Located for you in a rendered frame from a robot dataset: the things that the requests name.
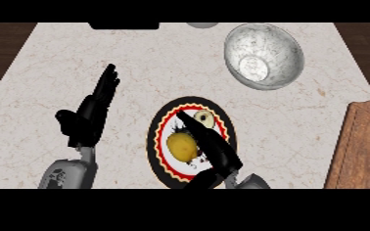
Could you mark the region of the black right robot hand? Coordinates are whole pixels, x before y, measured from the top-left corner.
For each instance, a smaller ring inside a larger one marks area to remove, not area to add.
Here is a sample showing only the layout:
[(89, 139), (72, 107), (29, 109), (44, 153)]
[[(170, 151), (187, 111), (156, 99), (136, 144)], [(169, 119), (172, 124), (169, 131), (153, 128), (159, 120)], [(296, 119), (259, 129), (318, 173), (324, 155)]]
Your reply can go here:
[(226, 178), (243, 166), (237, 153), (213, 129), (206, 128), (184, 111), (176, 112), (176, 117), (194, 137), (197, 147), (210, 162), (212, 167), (200, 171), (184, 188), (209, 189), (216, 181), (216, 176)]

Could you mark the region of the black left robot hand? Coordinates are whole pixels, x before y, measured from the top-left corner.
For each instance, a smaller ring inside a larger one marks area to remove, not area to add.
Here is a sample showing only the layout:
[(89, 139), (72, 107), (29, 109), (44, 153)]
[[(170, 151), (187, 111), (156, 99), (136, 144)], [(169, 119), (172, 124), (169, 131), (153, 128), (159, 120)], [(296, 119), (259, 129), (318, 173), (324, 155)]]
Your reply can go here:
[(67, 146), (70, 148), (92, 148), (98, 143), (117, 84), (114, 65), (108, 64), (94, 92), (83, 98), (76, 112), (67, 110), (55, 112), (54, 118), (60, 124), (61, 134), (69, 137)]

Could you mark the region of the yellow lemon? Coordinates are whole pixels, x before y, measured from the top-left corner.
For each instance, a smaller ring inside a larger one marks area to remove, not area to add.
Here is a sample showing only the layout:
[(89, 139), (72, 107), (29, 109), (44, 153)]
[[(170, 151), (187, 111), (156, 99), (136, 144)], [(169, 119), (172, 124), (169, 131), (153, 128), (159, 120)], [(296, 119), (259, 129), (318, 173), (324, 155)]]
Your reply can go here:
[(195, 143), (185, 133), (172, 133), (166, 145), (173, 158), (179, 162), (190, 162), (195, 158)]

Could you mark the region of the black red patterned plate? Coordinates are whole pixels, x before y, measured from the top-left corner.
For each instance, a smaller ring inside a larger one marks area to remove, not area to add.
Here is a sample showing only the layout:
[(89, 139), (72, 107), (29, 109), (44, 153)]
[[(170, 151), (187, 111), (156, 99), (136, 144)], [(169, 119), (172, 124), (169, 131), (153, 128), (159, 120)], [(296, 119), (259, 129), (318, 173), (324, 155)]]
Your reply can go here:
[(178, 111), (201, 121), (237, 150), (234, 126), (220, 107), (201, 97), (185, 96), (170, 101), (154, 114), (145, 138), (147, 161), (159, 181), (170, 189), (181, 189), (192, 176), (212, 167), (201, 152), (197, 152), (190, 162), (179, 162), (169, 151), (169, 136), (185, 132), (185, 125), (176, 117)]

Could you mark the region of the white grey bowl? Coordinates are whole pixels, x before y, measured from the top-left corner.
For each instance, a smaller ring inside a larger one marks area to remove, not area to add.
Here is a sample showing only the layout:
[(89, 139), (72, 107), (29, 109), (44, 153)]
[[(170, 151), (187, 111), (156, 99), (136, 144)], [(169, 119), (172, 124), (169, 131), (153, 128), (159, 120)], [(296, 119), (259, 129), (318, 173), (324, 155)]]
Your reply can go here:
[(297, 41), (268, 23), (244, 23), (229, 31), (223, 41), (223, 60), (235, 79), (262, 91), (287, 86), (304, 66)]

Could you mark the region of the black appliance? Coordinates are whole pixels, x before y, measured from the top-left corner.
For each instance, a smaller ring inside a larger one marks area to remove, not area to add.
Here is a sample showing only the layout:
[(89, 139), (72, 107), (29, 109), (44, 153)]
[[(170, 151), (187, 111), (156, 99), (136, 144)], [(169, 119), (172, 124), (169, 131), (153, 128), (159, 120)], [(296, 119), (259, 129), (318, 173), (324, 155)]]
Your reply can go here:
[(159, 23), (88, 23), (92, 29), (156, 30)]

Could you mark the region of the brown wooden cutting board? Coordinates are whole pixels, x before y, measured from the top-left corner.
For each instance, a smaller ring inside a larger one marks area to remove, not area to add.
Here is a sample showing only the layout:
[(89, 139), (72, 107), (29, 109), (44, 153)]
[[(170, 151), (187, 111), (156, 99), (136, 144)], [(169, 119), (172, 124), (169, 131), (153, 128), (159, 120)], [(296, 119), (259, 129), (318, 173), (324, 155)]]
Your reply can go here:
[(370, 189), (370, 101), (347, 105), (325, 189)]

